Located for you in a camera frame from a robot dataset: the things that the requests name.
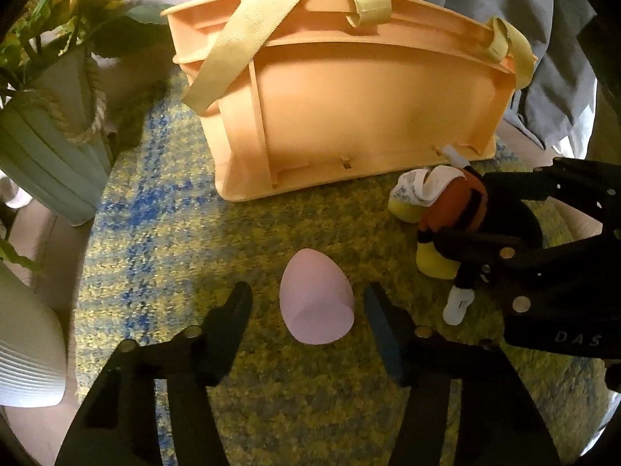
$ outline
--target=white lampshade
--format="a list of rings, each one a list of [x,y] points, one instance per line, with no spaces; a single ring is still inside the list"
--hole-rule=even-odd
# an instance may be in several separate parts
[[[60,322],[0,261],[0,405],[54,406],[65,383]]]

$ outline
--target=makeup sponge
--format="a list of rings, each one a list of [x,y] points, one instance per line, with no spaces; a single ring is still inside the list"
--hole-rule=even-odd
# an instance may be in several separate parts
[[[323,345],[346,335],[353,325],[352,286],[332,259],[313,249],[291,258],[280,283],[280,311],[293,337]]]

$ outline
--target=black robotic claw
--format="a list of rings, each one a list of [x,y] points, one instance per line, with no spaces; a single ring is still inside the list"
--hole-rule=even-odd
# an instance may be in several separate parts
[[[252,310],[238,283],[227,303],[169,342],[116,348],[73,420],[56,466],[161,466],[155,379],[166,379],[180,465],[228,466],[205,386],[229,374]]]
[[[601,221],[602,233],[549,249],[519,238],[441,230],[436,249],[494,286],[505,340],[519,347],[621,358],[621,166],[556,158],[530,173],[493,172],[486,187],[519,199],[554,197]]]
[[[451,379],[462,381],[454,466],[560,465],[550,433],[513,366],[492,342],[448,342],[371,284],[364,309],[390,377],[410,396],[389,466],[437,466]]]

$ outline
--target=stuffed toy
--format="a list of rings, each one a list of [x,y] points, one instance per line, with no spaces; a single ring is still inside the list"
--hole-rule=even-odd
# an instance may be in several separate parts
[[[517,236],[529,247],[543,244],[535,215],[510,191],[486,184],[468,160],[450,145],[442,149],[451,166],[421,168],[399,177],[390,193],[388,209],[405,222],[418,223],[416,265],[432,278],[453,280],[442,317],[457,325],[474,301],[479,268],[443,257],[434,237],[443,227]]]

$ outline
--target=carpet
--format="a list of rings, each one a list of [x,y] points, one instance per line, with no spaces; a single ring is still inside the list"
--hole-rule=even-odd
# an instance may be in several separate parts
[[[104,193],[86,252],[76,305],[80,397],[123,338],[141,345],[170,339],[222,305],[235,282],[255,294],[232,373],[209,389],[217,427],[234,465],[385,465],[408,391],[390,381],[364,317],[363,289],[377,280],[415,322],[452,341],[502,338],[498,306],[485,294],[462,325],[442,321],[450,282],[415,266],[415,227],[387,211],[398,173],[341,182],[246,203],[216,193],[199,119],[179,98],[179,74],[145,92],[119,115],[119,130],[142,135],[123,151]],[[520,171],[498,142],[479,172]],[[547,203],[531,203],[545,242],[570,235]],[[339,341],[302,345],[278,306],[285,265],[300,249],[330,256],[352,283],[355,324]],[[510,347],[501,342],[543,415],[564,463],[575,460],[610,400],[599,360]],[[452,464],[459,398],[455,383],[442,465]],[[176,464],[165,387],[158,387],[165,464]]]

